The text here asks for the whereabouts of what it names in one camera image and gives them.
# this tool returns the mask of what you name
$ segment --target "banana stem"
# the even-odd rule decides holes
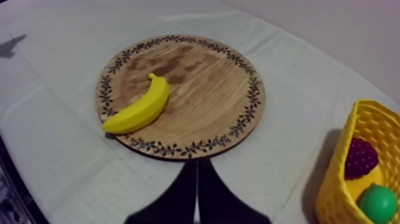
[[[157,76],[154,73],[148,74],[149,79],[154,79],[157,78]]]

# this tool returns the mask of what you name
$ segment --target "banana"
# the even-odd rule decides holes
[[[104,122],[102,129],[113,134],[125,134],[139,130],[153,122],[163,111],[167,102],[170,87],[167,79],[148,75],[151,79],[147,93],[132,105],[121,110]]]

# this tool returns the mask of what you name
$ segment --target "wall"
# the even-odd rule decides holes
[[[400,104],[399,0],[223,0],[334,56]]]

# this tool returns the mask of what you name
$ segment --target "round wooden tray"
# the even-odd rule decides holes
[[[167,78],[170,97],[151,125],[115,136],[133,151],[167,160],[219,154],[263,114],[263,82],[240,53],[211,39],[168,35],[133,44],[106,65],[96,87],[101,121],[139,99],[151,72]]]

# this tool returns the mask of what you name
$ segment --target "toy fruit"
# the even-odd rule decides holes
[[[370,143],[353,138],[346,158],[345,179],[351,180],[367,175],[378,162],[378,154]]]
[[[374,224],[386,224],[396,213],[396,195],[391,189],[373,183],[362,196],[360,209]]]
[[[102,129],[108,133],[124,134],[136,131],[154,121],[163,111],[170,87],[164,77],[151,73],[150,88],[135,103],[104,122]]]

